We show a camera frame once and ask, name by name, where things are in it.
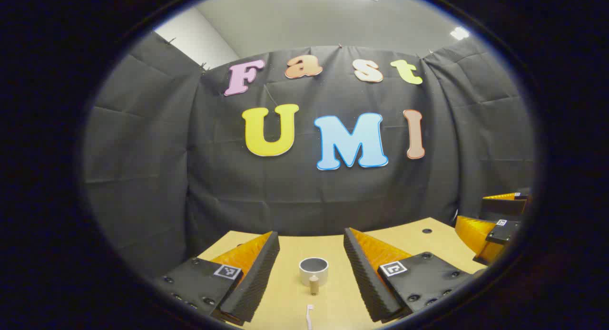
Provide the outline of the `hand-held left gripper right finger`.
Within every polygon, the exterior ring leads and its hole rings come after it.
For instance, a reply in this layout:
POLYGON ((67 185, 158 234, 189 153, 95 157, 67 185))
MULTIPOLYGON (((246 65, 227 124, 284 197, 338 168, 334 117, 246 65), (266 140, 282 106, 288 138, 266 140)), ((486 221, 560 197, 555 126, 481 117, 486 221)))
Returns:
POLYGON ((353 228, 344 229, 344 250, 373 322, 417 313, 478 278, 433 252, 409 254, 353 228))

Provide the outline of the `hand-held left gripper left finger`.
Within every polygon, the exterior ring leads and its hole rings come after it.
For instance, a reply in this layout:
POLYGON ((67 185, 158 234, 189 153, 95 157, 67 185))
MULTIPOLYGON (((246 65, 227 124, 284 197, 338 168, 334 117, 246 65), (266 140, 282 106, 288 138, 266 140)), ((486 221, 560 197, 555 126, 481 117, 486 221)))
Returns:
POLYGON ((187 260, 159 277, 159 290, 198 315, 242 326, 252 321, 279 252, 270 231, 214 259, 187 260))

